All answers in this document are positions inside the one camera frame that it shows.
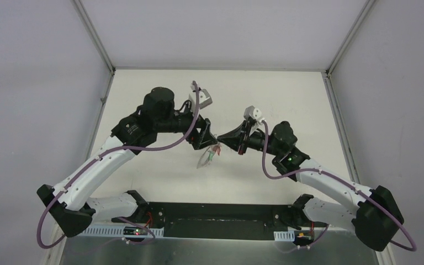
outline white tabletop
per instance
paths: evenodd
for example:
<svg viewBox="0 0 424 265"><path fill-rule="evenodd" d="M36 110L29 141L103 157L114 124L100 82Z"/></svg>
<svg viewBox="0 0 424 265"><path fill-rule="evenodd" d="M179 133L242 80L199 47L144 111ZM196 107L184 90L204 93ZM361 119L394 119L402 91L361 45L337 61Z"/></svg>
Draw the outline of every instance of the white tabletop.
<svg viewBox="0 0 424 265"><path fill-rule="evenodd" d="M213 104L200 112L211 120L213 134L238 127L246 107L263 112L269 130L283 120L298 137L297 147L328 169L349 179L342 147L319 72L117 70L104 109L94 150L121 118L133 113L152 88L175 93L178 109L196 80L208 90ZM151 146L164 146L182 134L159 134ZM270 180L261 169L261 154L243 156L223 147L208 167L196 169L204 150L183 142L160 152L141 152L113 173L92 195L106 197L137 190L147 201L183 203L291 204L303 193L330 200L317 190L290 179ZM269 173L277 175L267 158Z"/></svg>

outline gray floor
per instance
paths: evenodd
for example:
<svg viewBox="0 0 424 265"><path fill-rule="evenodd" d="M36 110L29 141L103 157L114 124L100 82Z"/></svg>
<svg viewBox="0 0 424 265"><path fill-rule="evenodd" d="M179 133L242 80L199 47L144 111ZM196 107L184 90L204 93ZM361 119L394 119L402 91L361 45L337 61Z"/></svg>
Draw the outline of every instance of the gray floor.
<svg viewBox="0 0 424 265"><path fill-rule="evenodd" d="M162 238L146 246L128 246L116 240L87 255L84 252L109 240L102 237L74 237L67 240L61 265L75 264L378 264L375 252L346 232L328 231L311 250L282 254L291 242L205 240Z"/></svg>

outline white perforated rail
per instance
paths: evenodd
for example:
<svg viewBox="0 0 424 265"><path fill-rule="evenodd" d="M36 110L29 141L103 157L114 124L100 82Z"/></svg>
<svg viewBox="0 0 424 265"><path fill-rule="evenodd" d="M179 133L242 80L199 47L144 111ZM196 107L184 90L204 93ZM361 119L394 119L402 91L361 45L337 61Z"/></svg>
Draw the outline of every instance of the white perforated rail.
<svg viewBox="0 0 424 265"><path fill-rule="evenodd" d="M274 232L275 241L295 241L295 233L293 230Z"/></svg>
<svg viewBox="0 0 424 265"><path fill-rule="evenodd" d="M124 233L125 228L135 228L132 226L124 225L91 225L85 231L79 234L79 236L98 236L98 237L130 237L130 238L146 238L152 237L148 235L128 235ZM155 237L163 237L163 228L156 229L152 228L150 231L153 232Z"/></svg>

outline robotic arm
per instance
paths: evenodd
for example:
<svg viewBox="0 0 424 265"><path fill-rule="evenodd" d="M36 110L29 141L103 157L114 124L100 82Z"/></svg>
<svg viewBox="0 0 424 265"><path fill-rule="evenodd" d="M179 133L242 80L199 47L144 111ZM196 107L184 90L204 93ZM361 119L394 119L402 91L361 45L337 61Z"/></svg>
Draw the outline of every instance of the robotic arm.
<svg viewBox="0 0 424 265"><path fill-rule="evenodd" d="M135 190L117 197L90 196L120 166L146 150L143 147L153 144L158 133L186 134L192 126L186 141L193 149L217 143L210 133L210 120L198 114L199 109L212 103L212 98L195 81L192 89L180 110L174 110L174 94L170 89L152 89L136 112L122 119L102 147L80 168L53 187L42 185L38 189L38 196L67 237L80 234L94 221L131 216L135 212L143 214L147 203ZM140 148L128 149L130 146Z"/></svg>
<svg viewBox="0 0 424 265"><path fill-rule="evenodd" d="M266 141L266 133L258 128L264 124L267 130L261 111L250 106L245 110L244 118L238 128L219 136L218 141L237 151L239 155L243 155L247 148L274 155L272 164L280 174L295 172L288 177L309 185L338 202L330 203L303 194L289 207L285 216L279 217L284 224L301 230L300 226L310 221L324 222L355 233L365 245L376 251L382 251L387 246L399 228L360 192L403 224L404 218L389 190L382 186L371 189L353 182L344 185L338 181L329 170L295 147L298 139L287 121L276 125ZM264 161L263 169L269 178L280 178L268 175Z"/></svg>

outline white table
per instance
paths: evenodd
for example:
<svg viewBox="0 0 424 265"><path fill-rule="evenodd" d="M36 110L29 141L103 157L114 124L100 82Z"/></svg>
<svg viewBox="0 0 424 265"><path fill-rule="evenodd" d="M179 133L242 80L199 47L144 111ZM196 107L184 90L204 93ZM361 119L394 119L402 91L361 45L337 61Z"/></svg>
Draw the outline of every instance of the white table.
<svg viewBox="0 0 424 265"><path fill-rule="evenodd" d="M269 130L282 120L290 122L298 137L297 147L328 169L349 179L342 147L319 72L118 70L108 96L94 150L110 135L121 118L142 104L153 87L175 93L178 109L188 98L196 80L211 94L214 103L201 111L212 122L213 134L223 134L243 121L249 105L258 107ZM163 146L181 134L159 134L152 146ZM196 169L200 155L186 142L161 152L141 152L119 168L93 194L118 195L137 190L147 201L182 203L291 204L303 193L330 199L317 190L290 179L264 176L261 153L248 149L239 156L228 147L212 165ZM269 173L277 175L268 156Z"/></svg>

